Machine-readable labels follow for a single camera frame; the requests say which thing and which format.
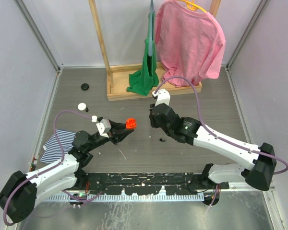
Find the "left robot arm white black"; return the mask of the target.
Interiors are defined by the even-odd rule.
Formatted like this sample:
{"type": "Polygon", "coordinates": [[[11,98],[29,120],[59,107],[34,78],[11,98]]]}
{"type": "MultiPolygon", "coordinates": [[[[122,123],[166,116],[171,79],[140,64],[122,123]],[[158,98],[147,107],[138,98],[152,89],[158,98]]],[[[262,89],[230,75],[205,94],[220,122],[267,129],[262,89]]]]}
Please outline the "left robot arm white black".
{"type": "Polygon", "coordinates": [[[79,131],[75,134],[71,150],[59,160],[32,172],[14,172],[0,192],[0,207],[7,226],[26,219],[46,198],[59,191],[86,186],[86,172],[83,168],[91,161],[90,151],[112,142],[123,141],[137,127],[134,118],[125,123],[116,123],[98,118],[97,132],[89,134],[79,131]]]}

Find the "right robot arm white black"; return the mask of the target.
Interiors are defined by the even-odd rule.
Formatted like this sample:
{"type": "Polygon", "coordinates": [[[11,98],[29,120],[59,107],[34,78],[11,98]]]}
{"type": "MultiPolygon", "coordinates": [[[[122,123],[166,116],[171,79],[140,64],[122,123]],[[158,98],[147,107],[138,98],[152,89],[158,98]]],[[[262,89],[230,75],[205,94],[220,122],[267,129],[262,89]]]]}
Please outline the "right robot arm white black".
{"type": "Polygon", "coordinates": [[[151,104],[149,111],[151,127],[161,128],[178,143],[209,149],[234,161],[227,165],[207,164],[201,176],[203,187],[245,181],[255,189],[269,190],[276,167],[272,145],[264,142],[258,146],[231,138],[194,118],[179,117],[165,103],[151,104]]]}

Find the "orange earbud case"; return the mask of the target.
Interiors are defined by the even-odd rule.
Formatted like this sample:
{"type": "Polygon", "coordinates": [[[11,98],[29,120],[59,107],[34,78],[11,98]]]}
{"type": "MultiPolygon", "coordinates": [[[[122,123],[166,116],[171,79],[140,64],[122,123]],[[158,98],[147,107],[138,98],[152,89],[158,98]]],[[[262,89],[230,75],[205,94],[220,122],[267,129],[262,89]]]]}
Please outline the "orange earbud case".
{"type": "Polygon", "coordinates": [[[127,130],[135,129],[137,128],[137,123],[135,118],[127,118],[125,122],[125,128],[127,130]]]}

